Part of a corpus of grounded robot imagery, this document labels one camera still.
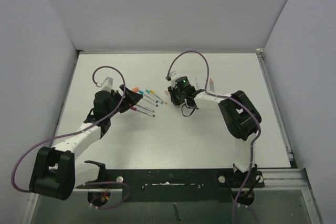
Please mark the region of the yellow capped pen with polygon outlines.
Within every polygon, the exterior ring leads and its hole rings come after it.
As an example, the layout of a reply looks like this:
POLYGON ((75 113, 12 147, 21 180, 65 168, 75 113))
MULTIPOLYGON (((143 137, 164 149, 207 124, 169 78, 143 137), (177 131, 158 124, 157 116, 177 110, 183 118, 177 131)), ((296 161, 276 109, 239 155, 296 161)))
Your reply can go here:
POLYGON ((154 95, 156 98, 158 98, 162 103, 167 105, 167 102, 161 96, 159 96, 156 92, 154 92, 153 90, 150 90, 150 93, 154 95))

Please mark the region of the orange capped fat marker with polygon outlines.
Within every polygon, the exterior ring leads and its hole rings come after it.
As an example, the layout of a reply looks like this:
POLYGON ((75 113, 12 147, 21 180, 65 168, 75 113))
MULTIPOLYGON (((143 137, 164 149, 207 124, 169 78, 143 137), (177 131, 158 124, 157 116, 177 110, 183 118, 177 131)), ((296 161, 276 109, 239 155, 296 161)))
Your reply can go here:
POLYGON ((209 90, 211 93, 215 93, 215 85, 214 85, 214 81, 212 80, 212 78, 210 78, 209 80, 209 90))

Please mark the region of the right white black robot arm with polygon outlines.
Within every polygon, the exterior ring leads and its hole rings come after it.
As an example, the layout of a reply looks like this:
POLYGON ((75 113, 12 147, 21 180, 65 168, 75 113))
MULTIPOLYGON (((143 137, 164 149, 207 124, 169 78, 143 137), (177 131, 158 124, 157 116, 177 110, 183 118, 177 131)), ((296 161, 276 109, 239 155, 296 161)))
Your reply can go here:
POLYGON ((260 135, 261 115, 245 92, 238 90, 231 94, 210 94, 204 89, 196 90, 186 76, 173 73, 167 77, 170 86, 167 91, 171 102, 192 110, 219 112, 229 133, 235 138, 234 182, 241 187, 251 183, 250 172, 254 166, 253 145, 260 135))

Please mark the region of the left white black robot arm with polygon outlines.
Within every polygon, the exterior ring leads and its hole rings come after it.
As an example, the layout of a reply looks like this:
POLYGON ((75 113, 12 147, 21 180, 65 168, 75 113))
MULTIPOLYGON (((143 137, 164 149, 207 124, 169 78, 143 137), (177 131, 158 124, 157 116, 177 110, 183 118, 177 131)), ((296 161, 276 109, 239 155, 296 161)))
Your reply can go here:
POLYGON ((131 109, 143 98, 123 84, 119 87, 122 94, 105 86, 94 95, 93 108, 76 135, 37 152, 29 183, 32 193, 66 200, 74 188, 87 182, 96 188, 105 185, 107 175, 103 163, 76 164, 76 159, 108 132, 115 114, 131 109))

